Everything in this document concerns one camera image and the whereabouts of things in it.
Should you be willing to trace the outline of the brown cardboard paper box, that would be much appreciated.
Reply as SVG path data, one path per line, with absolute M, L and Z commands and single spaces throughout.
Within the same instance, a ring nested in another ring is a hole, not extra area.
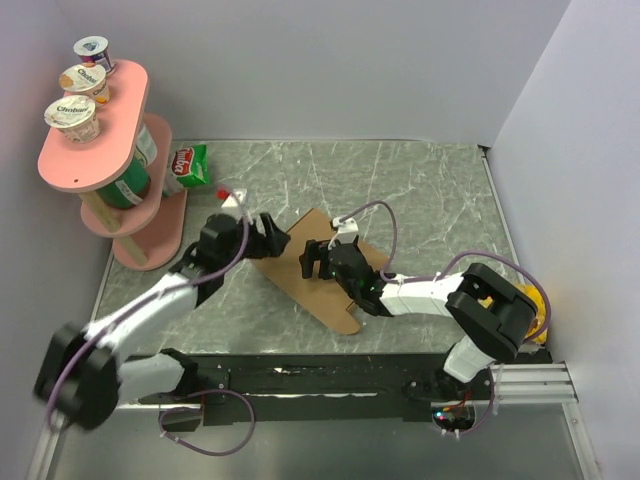
M 329 329 L 345 335 L 358 333 L 360 324 L 353 316 L 356 306 L 338 283 L 333 279 L 319 279 L 318 264 L 310 279 L 301 276 L 299 256 L 304 252 L 306 241 L 324 241 L 333 236 L 327 214 L 312 208 L 287 233 L 291 240 L 280 257 L 253 260 L 253 265 Z

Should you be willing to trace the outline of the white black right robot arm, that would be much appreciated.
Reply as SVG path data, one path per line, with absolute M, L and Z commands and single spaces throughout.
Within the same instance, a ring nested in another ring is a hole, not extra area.
M 299 256 L 301 276 L 335 281 L 352 303 L 372 316 L 409 314 L 451 317 L 465 336 L 448 353 L 437 386 L 456 399 L 471 388 L 476 375 L 516 357 L 538 313 L 526 294 L 483 263 L 462 273 L 420 280 L 400 274 L 388 279 L 373 269 L 356 242 L 306 242 Z

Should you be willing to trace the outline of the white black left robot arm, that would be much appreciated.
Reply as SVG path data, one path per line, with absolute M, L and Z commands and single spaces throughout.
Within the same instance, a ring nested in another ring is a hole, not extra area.
M 216 293 L 238 262 L 283 254 L 289 234 L 270 214 L 259 217 L 211 215 L 198 240 L 145 293 L 84 327 L 61 327 L 51 338 L 33 389 L 46 404 L 46 417 L 59 412 L 68 425 L 91 431 L 122 403 L 160 393 L 177 402 L 191 399 L 199 378 L 198 365 L 188 356 L 167 348 L 143 360 L 130 357 L 146 336 Z

